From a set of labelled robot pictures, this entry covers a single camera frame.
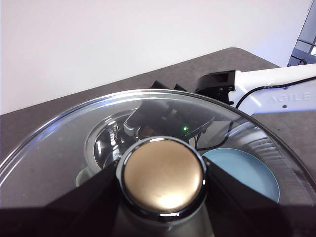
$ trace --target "round gold knob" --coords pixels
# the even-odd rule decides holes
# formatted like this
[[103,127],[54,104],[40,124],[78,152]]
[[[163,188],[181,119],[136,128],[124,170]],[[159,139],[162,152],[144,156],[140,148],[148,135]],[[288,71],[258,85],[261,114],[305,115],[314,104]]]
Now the round gold knob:
[[197,196],[203,171],[197,156],[185,145],[157,140],[141,145],[124,168],[128,196],[144,209],[172,213]]

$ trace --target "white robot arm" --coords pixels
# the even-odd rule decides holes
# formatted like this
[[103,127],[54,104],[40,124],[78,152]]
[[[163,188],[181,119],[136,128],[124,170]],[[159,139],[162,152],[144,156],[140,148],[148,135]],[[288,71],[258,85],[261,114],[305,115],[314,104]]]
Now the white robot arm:
[[235,72],[232,106],[245,113],[316,110],[316,64]]

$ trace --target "black bracket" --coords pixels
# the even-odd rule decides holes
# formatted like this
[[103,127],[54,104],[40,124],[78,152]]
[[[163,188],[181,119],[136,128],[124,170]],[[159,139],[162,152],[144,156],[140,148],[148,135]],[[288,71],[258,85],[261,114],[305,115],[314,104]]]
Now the black bracket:
[[[154,83],[150,86],[150,89],[170,89],[170,88],[162,84],[160,81],[155,80]],[[176,84],[174,86],[174,90],[187,91],[185,88],[183,88],[179,84]]]
[[198,79],[195,93],[232,105],[234,102],[229,101],[228,93],[233,90],[235,90],[235,71],[226,71],[202,76]]

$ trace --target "gray table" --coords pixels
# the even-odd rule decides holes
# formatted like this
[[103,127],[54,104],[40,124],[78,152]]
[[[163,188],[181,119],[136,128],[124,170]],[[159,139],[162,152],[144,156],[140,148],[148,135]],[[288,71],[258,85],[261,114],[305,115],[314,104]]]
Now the gray table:
[[[188,91],[201,76],[220,71],[253,71],[277,66],[240,48],[227,48],[166,68],[58,98],[0,116],[3,160],[28,134],[59,113],[109,93],[148,88],[155,80],[173,88],[176,83]],[[316,112],[260,114],[254,117],[283,139],[301,158],[316,179]]]

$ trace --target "black mount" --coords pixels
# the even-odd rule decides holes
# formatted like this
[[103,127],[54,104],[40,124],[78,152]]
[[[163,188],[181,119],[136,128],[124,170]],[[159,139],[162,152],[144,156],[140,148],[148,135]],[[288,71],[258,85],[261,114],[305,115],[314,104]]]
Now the black mount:
[[235,90],[235,71],[210,73],[198,79],[196,94],[205,95],[213,99],[232,105],[228,93]]

